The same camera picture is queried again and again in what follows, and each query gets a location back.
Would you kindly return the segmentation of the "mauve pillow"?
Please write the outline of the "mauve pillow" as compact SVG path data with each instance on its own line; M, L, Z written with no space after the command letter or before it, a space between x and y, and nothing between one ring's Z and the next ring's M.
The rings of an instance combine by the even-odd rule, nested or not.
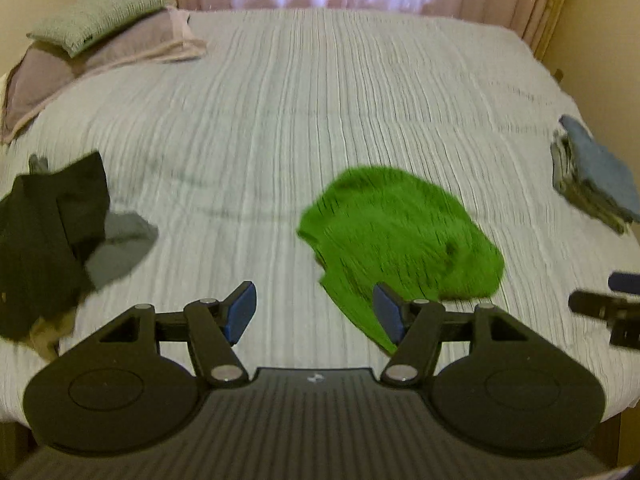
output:
M10 144L51 102L78 82L122 66L201 58L207 42L192 32L190 13L166 9L138 21L74 58L34 42L1 79L1 143Z

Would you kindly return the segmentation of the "grey checked cushion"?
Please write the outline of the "grey checked cushion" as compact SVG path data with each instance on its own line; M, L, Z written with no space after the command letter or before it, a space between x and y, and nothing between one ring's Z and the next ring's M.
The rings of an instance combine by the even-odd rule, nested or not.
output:
M77 0L40 20L27 37L61 48L74 58L165 6L166 0Z

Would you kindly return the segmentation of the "grey garment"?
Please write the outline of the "grey garment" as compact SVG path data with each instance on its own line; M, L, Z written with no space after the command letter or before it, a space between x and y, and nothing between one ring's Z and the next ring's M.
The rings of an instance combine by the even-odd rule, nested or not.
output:
M121 280L151 251L158 229L135 212L109 212L105 237L85 263L95 290Z

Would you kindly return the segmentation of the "brown garment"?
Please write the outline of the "brown garment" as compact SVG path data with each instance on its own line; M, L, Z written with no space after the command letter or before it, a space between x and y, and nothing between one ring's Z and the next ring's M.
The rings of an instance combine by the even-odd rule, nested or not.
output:
M29 346L48 363L56 360L60 340L74 332L76 315L77 310L72 309L55 315L52 320L38 318L29 331L25 342L26 346Z

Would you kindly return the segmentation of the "striped white bed cover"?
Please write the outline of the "striped white bed cover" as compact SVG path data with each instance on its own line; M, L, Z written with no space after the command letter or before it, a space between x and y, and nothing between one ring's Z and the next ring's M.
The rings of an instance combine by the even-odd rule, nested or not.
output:
M63 349L135 304L175 311L250 280L258 307L236 346L247 368L382 370L296 233L344 169L381 165L457 196L506 262L494 303L588 367L606 414L638 401L638 353L567 299L637 271L639 246L552 188L551 140L579 110L518 36L324 9L195 12L190 25L202 58L81 81L1 152L3 191L30 155L60 169L99 152L113 207L160 232L134 272L87 300Z

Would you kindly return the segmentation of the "green knitted vest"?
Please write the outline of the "green knitted vest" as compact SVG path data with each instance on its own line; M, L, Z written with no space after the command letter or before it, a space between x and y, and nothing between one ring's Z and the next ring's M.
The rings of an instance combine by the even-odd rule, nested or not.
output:
M407 171L343 171L304 211L298 236L323 270L320 284L342 313L387 353L372 292L385 283L406 299L488 298L504 259L457 197Z

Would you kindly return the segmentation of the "black garment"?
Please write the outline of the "black garment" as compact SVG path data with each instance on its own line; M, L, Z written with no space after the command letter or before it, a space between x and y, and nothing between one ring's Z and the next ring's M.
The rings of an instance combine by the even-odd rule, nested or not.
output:
M105 240L110 209L102 157L20 174L1 200L1 336L22 341L36 322L78 307L94 286L85 264Z

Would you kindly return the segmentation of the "folded blue jeans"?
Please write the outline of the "folded blue jeans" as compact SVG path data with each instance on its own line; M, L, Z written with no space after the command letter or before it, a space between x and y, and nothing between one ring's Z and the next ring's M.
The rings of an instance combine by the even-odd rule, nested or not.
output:
M570 115L562 115L577 180L604 198L628 222L639 221L639 192L627 165L593 139L586 127Z

